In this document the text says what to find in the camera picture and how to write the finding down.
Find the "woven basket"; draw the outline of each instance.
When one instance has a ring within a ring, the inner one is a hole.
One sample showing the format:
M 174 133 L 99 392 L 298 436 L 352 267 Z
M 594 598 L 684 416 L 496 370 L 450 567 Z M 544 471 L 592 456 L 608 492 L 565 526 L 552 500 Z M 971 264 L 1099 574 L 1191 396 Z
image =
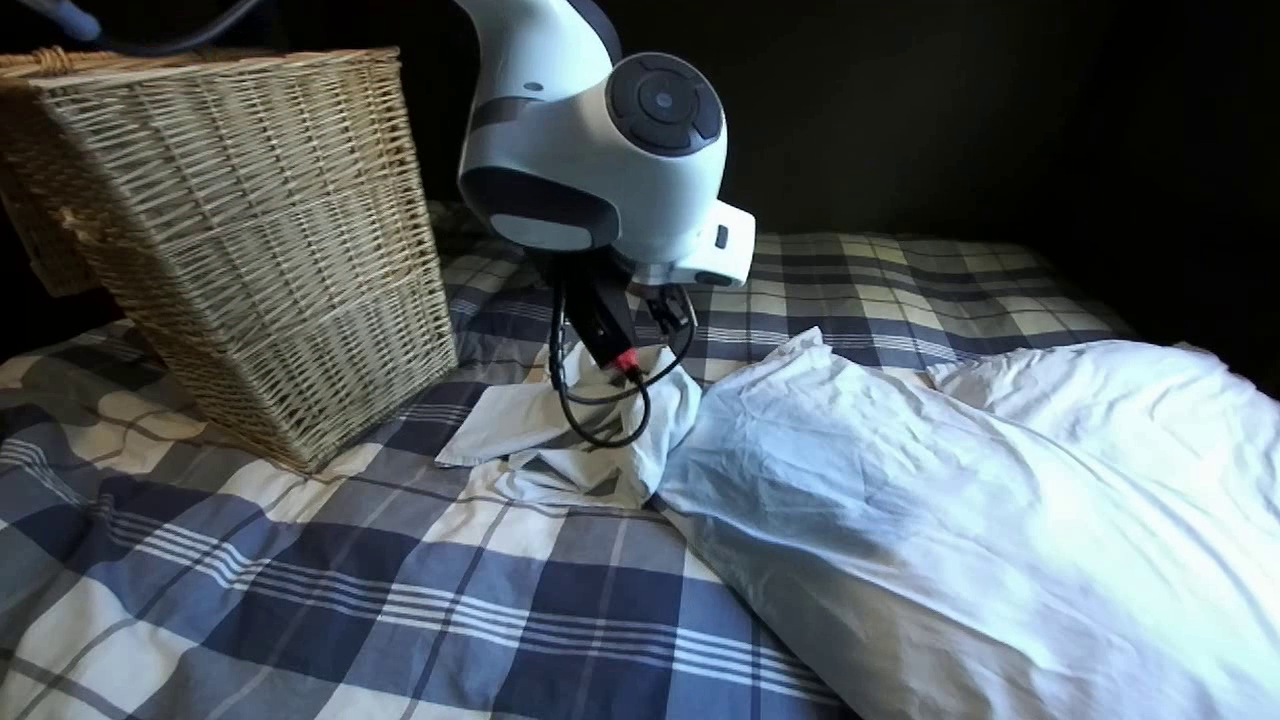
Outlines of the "woven basket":
M 33 256 L 84 261 L 216 436 L 321 469 L 457 368 L 396 53 L 0 73 Z

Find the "bed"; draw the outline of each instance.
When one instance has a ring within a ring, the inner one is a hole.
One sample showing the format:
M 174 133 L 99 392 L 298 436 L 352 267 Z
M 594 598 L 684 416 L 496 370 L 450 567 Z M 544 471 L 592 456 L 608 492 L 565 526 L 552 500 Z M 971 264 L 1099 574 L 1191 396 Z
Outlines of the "bed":
M 202 445 L 129 319 L 4 358 L 0 715 L 852 715 L 660 505 L 518 508 L 434 463 L 549 340 L 515 247 L 439 256 L 458 368 L 316 477 Z M 1035 251 L 925 235 L 759 235 L 695 306 L 711 389 L 808 329 L 884 370 L 1122 337 Z

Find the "bed sheet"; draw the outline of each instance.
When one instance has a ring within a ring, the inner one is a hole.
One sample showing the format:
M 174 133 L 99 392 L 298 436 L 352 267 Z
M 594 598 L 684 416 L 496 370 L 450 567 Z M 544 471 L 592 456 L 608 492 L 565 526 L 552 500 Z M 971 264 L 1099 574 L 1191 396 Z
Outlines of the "bed sheet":
M 0 715 L 848 715 L 655 513 L 433 463 L 549 337 L 515 247 L 439 256 L 458 368 L 316 477 L 202 445 L 129 323 L 0 362 Z M 695 303 L 709 382 L 804 329 L 876 368 L 1121 337 L 1017 242 L 759 235 Z

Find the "wire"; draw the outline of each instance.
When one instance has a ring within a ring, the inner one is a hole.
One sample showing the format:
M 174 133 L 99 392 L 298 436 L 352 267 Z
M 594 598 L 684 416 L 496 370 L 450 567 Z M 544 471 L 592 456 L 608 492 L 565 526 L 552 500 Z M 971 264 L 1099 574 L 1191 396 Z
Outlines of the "wire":
M 179 57 L 179 53 L 199 53 L 213 41 L 221 41 L 230 22 L 238 22 L 249 12 L 254 12 L 261 0 L 236 0 L 230 6 L 222 6 L 216 21 L 206 21 L 202 28 L 194 28 L 193 37 L 179 41 L 162 41 L 162 43 L 123 43 L 114 37 L 99 37 L 99 47 L 118 53 L 118 57 Z
M 684 323 L 684 344 L 676 347 L 676 358 L 662 362 L 655 376 L 641 376 L 641 370 L 628 370 L 632 379 L 632 392 L 616 392 L 616 396 L 570 396 L 565 389 L 565 376 L 561 376 L 561 311 L 565 311 L 565 296 L 561 286 L 552 286 L 552 340 L 549 340 L 549 370 L 552 370 L 552 389 L 557 389 L 557 400 L 561 400 L 561 413 L 569 420 L 569 428 L 587 438 L 592 446 L 628 446 L 642 436 L 647 428 L 647 416 L 652 416 L 652 396 L 647 389 L 660 382 L 662 376 L 673 376 L 678 368 L 678 358 L 686 357 L 690 347 L 690 323 Z M 641 423 L 628 431 L 628 436 L 594 436 L 592 428 L 585 428 L 570 413 L 570 403 L 619 403 L 619 400 L 632 400 L 641 396 Z

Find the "blue checkered blanket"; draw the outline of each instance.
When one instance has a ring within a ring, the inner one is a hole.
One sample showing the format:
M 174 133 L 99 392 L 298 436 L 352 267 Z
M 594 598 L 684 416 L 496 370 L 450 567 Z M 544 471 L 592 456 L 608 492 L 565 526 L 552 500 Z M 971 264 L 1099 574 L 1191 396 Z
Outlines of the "blue checkered blanket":
M 655 513 L 433 463 L 549 337 L 509 242 L 439 256 L 458 368 L 316 477 L 202 445 L 123 319 L 0 362 L 0 715 L 848 715 Z M 759 235 L 695 303 L 705 382 L 804 329 L 876 368 L 1117 337 L 1017 242 Z

